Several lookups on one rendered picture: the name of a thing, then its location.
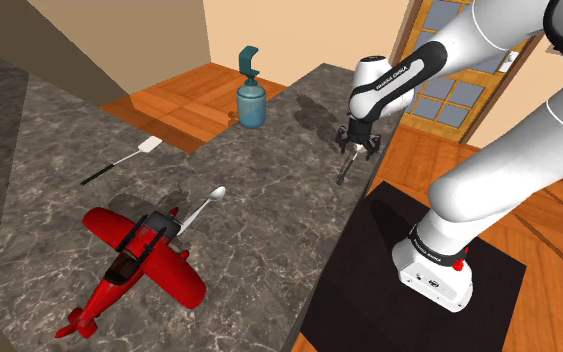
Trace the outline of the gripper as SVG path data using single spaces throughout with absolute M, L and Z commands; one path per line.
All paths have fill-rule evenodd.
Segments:
M 336 134 L 335 142 L 340 148 L 340 153 L 344 154 L 348 141 L 355 144 L 364 144 L 366 150 L 366 160 L 379 151 L 381 144 L 381 135 L 371 135 L 372 122 L 363 120 L 349 119 L 348 128 L 341 126 Z

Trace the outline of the wooden door with glass panes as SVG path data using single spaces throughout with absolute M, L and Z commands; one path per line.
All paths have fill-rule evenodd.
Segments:
M 410 0 L 394 61 L 417 50 L 474 1 Z M 537 34 L 488 61 L 417 86 L 401 123 L 454 142 L 468 142 L 541 39 Z

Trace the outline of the teal soap dispenser bottle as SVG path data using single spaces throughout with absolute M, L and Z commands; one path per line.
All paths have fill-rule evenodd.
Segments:
M 246 77 L 244 84 L 237 89 L 238 122 L 250 129 L 261 127 L 266 118 L 266 91 L 256 80 L 259 71 L 251 66 L 257 52 L 257 47 L 246 46 L 238 57 L 239 72 Z

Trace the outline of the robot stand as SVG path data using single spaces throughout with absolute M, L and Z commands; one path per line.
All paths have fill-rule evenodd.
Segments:
M 387 182 L 358 203 L 300 329 L 317 352 L 502 352 L 525 265 L 474 239 L 471 301 L 447 311 L 401 283 L 391 257 L 427 210 Z

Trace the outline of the silver spoon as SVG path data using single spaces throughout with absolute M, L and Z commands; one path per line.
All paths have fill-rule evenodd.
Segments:
M 216 187 L 213 191 L 211 191 L 208 197 L 206 198 L 206 200 L 198 208 L 196 208 L 187 218 L 184 219 L 177 235 L 180 236 L 192 224 L 192 222 L 196 219 L 196 217 L 200 214 L 200 212 L 210 202 L 221 200 L 224 197 L 225 192 L 226 192 L 226 187 L 224 185 L 220 185 Z

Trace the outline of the red toy airplane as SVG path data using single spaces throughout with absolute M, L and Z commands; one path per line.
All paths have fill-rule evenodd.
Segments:
M 206 286 L 187 262 L 189 251 L 175 251 L 170 247 L 171 241 L 185 228 L 176 219 L 178 211 L 177 207 L 167 213 L 154 211 L 136 222 L 102 207 L 95 207 L 84 215 L 82 224 L 118 256 L 86 305 L 68 315 L 68 325 L 55 333 L 57 338 L 74 332 L 91 337 L 97 329 L 95 319 L 143 276 L 187 309 L 194 309 L 202 302 Z

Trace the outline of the black-handled kitchen utensil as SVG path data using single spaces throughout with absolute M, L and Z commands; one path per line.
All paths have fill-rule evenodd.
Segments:
M 337 175 L 336 183 L 338 185 L 343 184 L 348 171 L 350 170 L 353 162 L 355 161 L 357 156 L 360 154 L 362 149 L 363 149 L 362 146 L 359 146 L 359 145 L 356 145 L 356 144 L 353 145 L 353 147 L 351 148 L 351 151 L 349 152 L 348 157 L 346 158 L 346 160 L 342 164 L 342 167 L 341 167 L 341 169 L 340 169 L 340 171 Z

